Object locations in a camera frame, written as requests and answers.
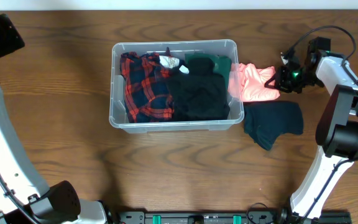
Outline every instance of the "plaid shirt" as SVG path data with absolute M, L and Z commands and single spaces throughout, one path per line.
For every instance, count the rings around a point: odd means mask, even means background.
M 121 55 L 121 75 L 126 81 L 125 107 L 130 123 L 169 121 L 173 114 L 173 98 L 165 79 L 170 70 L 160 64 L 157 53 L 137 56 Z

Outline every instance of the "plastic storage bin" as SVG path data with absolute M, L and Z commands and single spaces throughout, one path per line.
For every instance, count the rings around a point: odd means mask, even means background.
M 227 94 L 230 113 L 225 120 L 215 121 L 185 121 L 161 123 L 128 123 L 125 111 L 124 86 L 125 80 L 120 74 L 119 60 L 122 53 L 134 51 L 138 55 L 146 53 L 164 53 L 169 47 L 172 57 L 184 59 L 185 54 L 202 52 L 214 55 L 226 55 L 238 66 L 237 45 L 233 40 L 202 40 L 181 42 L 144 42 L 144 43 L 118 43 L 112 48 L 111 67 L 111 94 L 110 94 L 110 124 L 115 128 L 122 128 L 128 133 L 146 133 L 148 131 L 180 131 L 180 130 L 226 130 L 233 124 L 244 119 L 242 103 Z M 234 75 L 238 83 L 237 72 Z

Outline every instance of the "laundry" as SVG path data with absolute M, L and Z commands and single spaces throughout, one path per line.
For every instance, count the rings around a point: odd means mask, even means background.
M 257 69 L 254 64 L 239 64 L 238 80 L 230 76 L 228 91 L 231 96 L 243 102 L 275 100 L 280 96 L 278 90 L 265 87 L 265 82 L 275 74 L 273 66 Z
M 230 107 L 224 77 L 213 72 L 214 66 L 208 57 L 194 58 L 187 62 L 188 75 L 175 70 L 168 79 L 174 121 L 227 119 Z
M 120 71 L 126 82 L 124 98 L 130 123 L 172 119 L 173 98 L 166 78 L 173 70 L 160 64 L 159 54 L 138 56 L 136 52 L 124 53 L 120 59 Z
M 195 52 L 194 54 L 185 54 L 185 62 L 189 63 L 190 60 L 195 58 L 209 58 L 213 61 L 214 67 L 213 72 L 220 74 L 224 78 L 225 89 L 229 84 L 229 75 L 231 70 L 231 59 L 227 56 L 217 56 L 204 53 Z
M 268 151 L 281 134 L 303 134 L 303 118 L 298 103 L 256 102 L 244 106 L 244 111 L 244 132 Z

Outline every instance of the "wood grain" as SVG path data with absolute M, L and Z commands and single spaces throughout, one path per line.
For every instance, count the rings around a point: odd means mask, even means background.
M 246 210 L 279 207 L 298 188 L 316 152 L 314 132 L 326 90 L 282 94 L 299 103 L 301 136 L 285 134 L 270 152 L 243 133 L 127 134 L 108 121 L 111 49 L 118 42 L 232 39 L 239 60 L 279 65 L 279 53 L 322 25 L 346 28 L 358 44 L 358 11 L 50 11 L 6 12 L 26 47 L 0 59 L 7 110 L 28 156 L 50 185 L 68 180 L 81 198 L 115 208 Z M 351 51 L 336 30 L 333 50 Z M 306 42 L 299 55 L 305 55 Z M 358 75 L 357 52 L 350 60 Z M 358 162 L 325 209 L 348 209 L 358 223 Z

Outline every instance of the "black cable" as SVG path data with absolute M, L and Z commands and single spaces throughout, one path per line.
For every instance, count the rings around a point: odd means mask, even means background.
M 0 186 L 4 191 L 4 195 L 11 199 L 12 203 L 20 210 L 20 212 L 29 219 L 33 224 L 40 224 L 31 214 L 29 214 L 20 201 L 13 195 L 12 191 L 6 186 L 5 181 L 3 180 L 0 174 Z
M 264 203 L 260 203 L 260 202 L 257 202 L 257 203 L 255 203 L 255 204 L 251 205 L 251 206 L 248 208 L 248 210 L 247 210 L 247 219 L 248 219 L 248 221 L 250 221 L 252 224 L 256 224 L 256 223 L 249 218 L 248 214 L 249 214 L 249 210 L 251 210 L 252 207 L 255 206 L 255 205 L 263 205 L 265 208 L 268 208 Z
M 334 28 L 334 29 L 339 29 L 341 31 L 343 31 L 345 34 L 347 34 L 350 39 L 352 40 L 352 44 L 353 44 L 353 51 L 347 56 L 344 57 L 342 62 L 341 62 L 341 67 L 344 69 L 344 71 L 347 73 L 347 75 L 351 78 L 351 80 L 358 86 L 358 79 L 356 80 L 356 78 L 353 76 L 353 74 L 347 69 L 346 67 L 346 61 L 354 54 L 354 52 L 356 51 L 356 40 L 353 38 L 352 34 L 350 32 L 348 32 L 347 30 L 343 29 L 342 27 L 338 27 L 338 26 L 321 26 L 321 27 L 317 27 L 309 32 L 307 32 L 305 35 L 303 35 L 301 38 L 298 39 L 298 41 L 295 42 L 294 45 L 292 45 L 290 47 L 290 49 L 286 52 L 286 54 L 290 51 L 292 51 L 296 45 L 298 45 L 305 37 L 307 37 L 309 34 L 311 34 L 312 32 L 315 32 L 317 30 L 321 30 L 321 29 L 327 29 L 327 28 Z M 334 177 L 334 174 L 337 172 L 338 168 L 347 163 L 347 162 L 354 162 L 354 161 L 358 161 L 358 157 L 353 158 L 353 159 L 347 159 L 345 161 L 339 162 L 338 164 L 336 164 L 334 166 L 333 171 L 331 172 L 331 175 L 328 177 L 326 183 L 324 184 L 323 188 L 321 189 L 320 193 L 318 194 L 318 196 L 314 199 L 314 202 L 312 203 L 311 207 L 308 209 L 308 211 L 306 212 L 305 216 L 298 222 L 298 223 L 302 223 L 303 221 L 305 221 L 308 217 L 308 215 L 311 213 L 311 211 L 313 210 L 314 206 L 317 204 L 318 200 L 320 199 L 320 197 L 322 196 L 322 194 L 324 193 L 324 191 L 326 190 L 327 186 L 329 185 L 330 181 L 332 180 L 332 178 Z
M 346 60 L 349 59 L 354 54 L 354 52 L 356 51 L 356 41 L 354 40 L 354 38 L 353 38 L 353 36 L 352 36 L 352 34 L 350 32 L 348 32 L 347 30 L 343 29 L 342 27 L 334 26 L 334 25 L 321 26 L 321 27 L 317 27 L 315 29 L 312 29 L 311 31 L 305 33 L 301 38 L 299 38 L 295 42 L 295 44 L 293 44 L 290 47 L 290 50 L 293 50 L 304 38 L 309 36 L 311 33 L 316 32 L 316 31 L 321 30 L 321 29 L 327 29 L 327 28 L 339 29 L 339 30 L 343 31 L 345 34 L 347 34 L 351 38 L 352 43 L 353 43 L 353 51 L 346 57 Z

